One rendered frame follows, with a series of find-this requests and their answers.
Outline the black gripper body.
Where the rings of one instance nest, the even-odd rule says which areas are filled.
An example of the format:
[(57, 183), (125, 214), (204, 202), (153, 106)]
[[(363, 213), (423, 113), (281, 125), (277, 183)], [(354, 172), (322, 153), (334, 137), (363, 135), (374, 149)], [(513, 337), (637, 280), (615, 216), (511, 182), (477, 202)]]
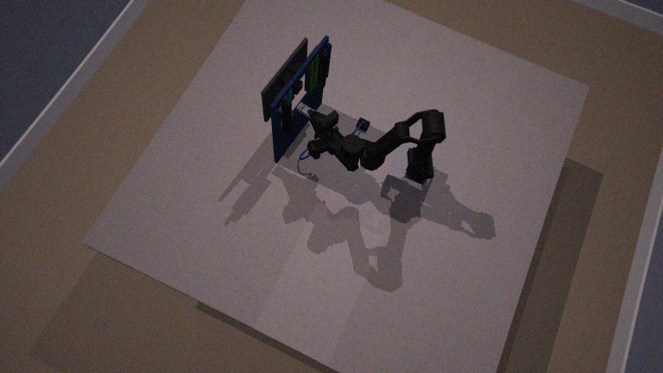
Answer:
[(335, 155), (341, 149), (342, 141), (344, 139), (344, 137), (338, 131), (339, 127), (336, 126), (335, 128), (333, 128), (335, 125), (338, 124), (338, 117), (339, 114), (337, 114), (336, 111), (333, 111), (329, 115), (321, 119), (318, 124), (319, 130), (321, 132), (319, 134), (319, 139), (323, 138), (325, 140), (325, 138), (323, 137), (323, 135), (325, 134), (327, 134), (331, 139), (331, 143), (333, 145), (331, 146), (331, 148), (329, 148), (331, 155)]

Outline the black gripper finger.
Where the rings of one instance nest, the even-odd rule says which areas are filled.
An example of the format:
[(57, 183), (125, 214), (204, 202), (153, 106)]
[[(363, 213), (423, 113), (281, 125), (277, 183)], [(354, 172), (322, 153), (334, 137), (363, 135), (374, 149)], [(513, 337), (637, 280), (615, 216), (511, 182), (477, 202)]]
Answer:
[(321, 119), (323, 119), (324, 117), (326, 117), (326, 115), (321, 114), (321, 113), (319, 113), (319, 112), (317, 112), (317, 111), (313, 111), (313, 110), (308, 110), (307, 112), (308, 112), (308, 114), (310, 115), (310, 117), (312, 118), (312, 120), (313, 120), (313, 121), (315, 122), (315, 124), (316, 124), (316, 131), (319, 130), (319, 127), (318, 127), (319, 121), (320, 121)]
[(312, 124), (312, 126), (313, 126), (313, 128), (314, 128), (314, 131), (315, 131), (314, 140), (316, 140), (316, 139), (319, 137), (319, 134), (320, 134), (321, 132), (320, 132), (320, 130), (317, 130), (317, 131), (316, 131), (316, 124), (315, 124), (315, 122), (312, 121), (310, 118), (308, 118), (308, 119), (309, 119), (310, 123)]

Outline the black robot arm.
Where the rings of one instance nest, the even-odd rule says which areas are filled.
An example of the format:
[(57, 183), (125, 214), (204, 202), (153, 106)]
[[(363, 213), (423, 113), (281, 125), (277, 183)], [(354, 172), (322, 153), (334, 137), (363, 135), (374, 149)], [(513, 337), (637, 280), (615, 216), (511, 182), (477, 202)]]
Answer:
[[(420, 139), (409, 135), (409, 127), (421, 119), (422, 132)], [(332, 142), (325, 134), (323, 138), (311, 140), (307, 144), (308, 154), (315, 160), (324, 152), (331, 153)], [(335, 154), (348, 171), (356, 171), (360, 159), (360, 166), (370, 171), (378, 169), (385, 161), (386, 155), (403, 143), (412, 142), (416, 148), (408, 149), (407, 169), (405, 177), (421, 185), (426, 179), (433, 177), (432, 151), (436, 143), (445, 139), (445, 124), (442, 112), (438, 110), (420, 111), (414, 113), (406, 121), (398, 122), (394, 128), (376, 142), (364, 140), (357, 135), (349, 134), (344, 137), (341, 149)], [(422, 183), (423, 184), (422, 184)]]

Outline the blue cable with plug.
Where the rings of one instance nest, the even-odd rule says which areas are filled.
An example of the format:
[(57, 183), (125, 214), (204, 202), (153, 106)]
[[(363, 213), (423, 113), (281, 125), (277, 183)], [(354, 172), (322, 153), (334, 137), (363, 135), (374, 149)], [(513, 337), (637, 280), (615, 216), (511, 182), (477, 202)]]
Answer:
[[(300, 113), (302, 113), (303, 115), (309, 117), (309, 118), (312, 120), (312, 118), (310, 117), (310, 115), (309, 115), (308, 112), (307, 112), (308, 110), (313, 110), (312, 108), (310, 108), (310, 107), (308, 107), (307, 105), (305, 105), (305, 104), (303, 104), (303, 103), (300, 102), (299, 105), (296, 107), (296, 110), (299, 111)], [(315, 110), (313, 110), (313, 111), (315, 111)], [(313, 120), (312, 120), (312, 121), (313, 121)], [(365, 121), (362, 121), (362, 122), (360, 123), (360, 125), (355, 129), (355, 131), (354, 131), (353, 133), (351, 133), (351, 134), (354, 134), (354, 133), (355, 133), (355, 132), (361, 127), (361, 125), (362, 125), (364, 122), (365, 122)], [(308, 150), (308, 149), (305, 149), (305, 150), (301, 153), (301, 155), (300, 155), (300, 159), (301, 159), (301, 160), (304, 160), (304, 159), (306, 159), (308, 156), (310, 156), (310, 155), (307, 155), (306, 157), (301, 158), (301, 156), (302, 156), (307, 150)]]

